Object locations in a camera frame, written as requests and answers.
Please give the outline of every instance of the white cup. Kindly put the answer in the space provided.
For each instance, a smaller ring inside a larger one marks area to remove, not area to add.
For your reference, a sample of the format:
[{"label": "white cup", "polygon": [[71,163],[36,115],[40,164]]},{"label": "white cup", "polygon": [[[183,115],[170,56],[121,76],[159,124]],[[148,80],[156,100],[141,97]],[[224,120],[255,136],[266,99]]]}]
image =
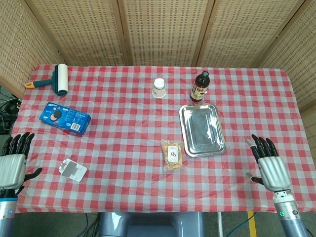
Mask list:
[{"label": "white cup", "polygon": [[154,86],[152,88],[152,94],[156,98],[162,98],[167,94],[166,86],[164,84],[164,79],[157,78],[154,81]]}]

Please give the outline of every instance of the orange tip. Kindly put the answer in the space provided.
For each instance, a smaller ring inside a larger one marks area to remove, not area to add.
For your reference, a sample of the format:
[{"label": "orange tip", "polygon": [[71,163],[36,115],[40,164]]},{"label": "orange tip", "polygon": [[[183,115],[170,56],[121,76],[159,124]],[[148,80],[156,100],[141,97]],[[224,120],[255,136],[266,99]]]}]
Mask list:
[{"label": "orange tip", "polygon": [[28,89],[35,88],[34,83],[33,82],[26,83],[25,88],[28,88]]}]

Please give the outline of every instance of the blue cable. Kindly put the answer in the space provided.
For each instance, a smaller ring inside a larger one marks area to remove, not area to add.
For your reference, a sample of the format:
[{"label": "blue cable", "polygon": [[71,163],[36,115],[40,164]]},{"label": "blue cable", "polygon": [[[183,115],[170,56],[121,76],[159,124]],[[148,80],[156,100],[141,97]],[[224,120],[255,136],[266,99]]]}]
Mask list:
[{"label": "blue cable", "polygon": [[229,232],[229,234],[227,235],[227,237],[231,236],[231,234],[233,232],[235,232],[238,228],[240,228],[241,226],[243,226],[245,223],[247,223],[252,217],[254,217],[257,214],[257,212],[255,212],[252,216],[250,216],[248,218],[248,220],[245,220],[244,222],[242,222],[240,225],[236,226],[232,231]]},{"label": "blue cable", "polygon": [[88,228],[88,215],[87,215],[87,213],[85,213],[85,228],[84,228],[84,230],[81,231],[80,234],[78,234],[76,237],[79,237],[79,236],[81,236],[84,232],[86,232],[87,228]]}]

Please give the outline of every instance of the robot finger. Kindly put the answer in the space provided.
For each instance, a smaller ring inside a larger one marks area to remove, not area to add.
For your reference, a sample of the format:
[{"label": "robot finger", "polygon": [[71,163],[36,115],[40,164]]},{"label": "robot finger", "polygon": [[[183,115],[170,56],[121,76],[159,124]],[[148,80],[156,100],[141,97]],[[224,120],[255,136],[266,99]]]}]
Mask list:
[{"label": "robot finger", "polygon": [[262,146],[262,144],[261,144],[259,138],[258,138],[256,135],[254,135],[254,134],[252,134],[251,137],[252,137],[252,139],[255,141],[255,143],[256,143],[256,145],[257,145],[260,158],[266,157],[267,154],[265,153],[265,150],[263,149],[263,146]]},{"label": "robot finger", "polygon": [[19,140],[19,144],[18,144],[18,146],[17,146],[17,148],[16,148],[16,153],[17,153],[17,154],[21,154],[21,153],[22,153],[23,146],[24,146],[24,144],[25,144],[25,140],[26,140],[26,138],[27,138],[29,135],[30,135],[30,133],[29,133],[29,132],[26,132],[26,133],[24,133],[24,134],[21,136],[21,138],[20,138],[20,140]]},{"label": "robot finger", "polygon": [[16,136],[13,138],[13,140],[12,140],[12,142],[11,142],[11,147],[10,147],[10,150],[9,150],[9,155],[15,154],[15,152],[16,152],[16,146],[17,146],[17,144],[18,144],[18,141],[19,141],[20,137],[21,137],[21,134],[18,134],[18,135],[16,135]]},{"label": "robot finger", "polygon": [[259,178],[259,177],[253,176],[253,177],[251,178],[251,181],[252,181],[252,182],[255,182],[255,183],[258,183],[258,184],[264,185],[264,184],[263,184],[263,181],[262,181],[262,178]]},{"label": "robot finger", "polygon": [[267,143],[269,144],[272,155],[275,157],[278,157],[277,149],[274,143],[269,138],[266,138],[266,140],[267,140]]},{"label": "robot finger", "polygon": [[256,147],[256,144],[254,144],[251,140],[246,139],[246,142],[248,143],[248,145],[250,146],[251,150],[252,150],[252,154],[256,159],[256,162],[258,164],[258,160],[261,158],[261,155],[259,154],[259,151]]},{"label": "robot finger", "polygon": [[9,154],[11,141],[12,141],[12,137],[9,137],[9,138],[4,142],[3,150],[2,150],[2,154],[1,154],[2,156],[5,156],[5,155]]},{"label": "robot finger", "polygon": [[262,143],[264,149],[265,149],[265,153],[267,157],[271,157],[272,156],[272,152],[270,150],[270,147],[268,145],[268,143],[266,142],[265,139],[263,139],[262,137],[259,137],[260,142]]},{"label": "robot finger", "polygon": [[21,152],[21,154],[24,154],[24,155],[25,155],[25,159],[28,158],[28,154],[29,154],[29,150],[30,150],[31,141],[32,141],[34,135],[35,135],[34,133],[30,134],[30,135],[26,138],[26,140],[25,140],[25,143],[24,143],[24,146],[23,146],[22,152]]},{"label": "robot finger", "polygon": [[24,182],[28,181],[30,179],[34,179],[35,177],[37,177],[41,173],[42,170],[43,170],[43,168],[38,168],[37,170],[35,170],[34,173],[26,174],[25,177],[24,177]]}]

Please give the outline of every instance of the red checkered tablecloth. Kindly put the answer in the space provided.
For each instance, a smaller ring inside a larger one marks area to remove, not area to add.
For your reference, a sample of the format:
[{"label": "red checkered tablecloth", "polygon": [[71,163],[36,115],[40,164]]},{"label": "red checkered tablecloth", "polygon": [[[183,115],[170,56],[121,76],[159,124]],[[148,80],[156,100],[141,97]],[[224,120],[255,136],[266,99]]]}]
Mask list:
[{"label": "red checkered tablecloth", "polygon": [[[53,65],[37,67],[30,81],[49,79]],[[210,73],[209,93],[227,144],[220,156],[184,157],[185,168],[164,173],[161,140],[182,141],[179,109],[191,104],[195,77]],[[164,78],[167,95],[151,95]],[[250,182],[260,175],[245,142],[271,138],[283,157],[301,211],[315,211],[316,171],[290,80],[279,69],[191,67],[68,67],[69,93],[29,89],[13,135],[35,133],[18,210],[26,211],[274,211],[273,193]],[[83,111],[92,120],[83,136],[39,120],[47,102]],[[60,175],[70,158],[88,171],[81,182]]]}]

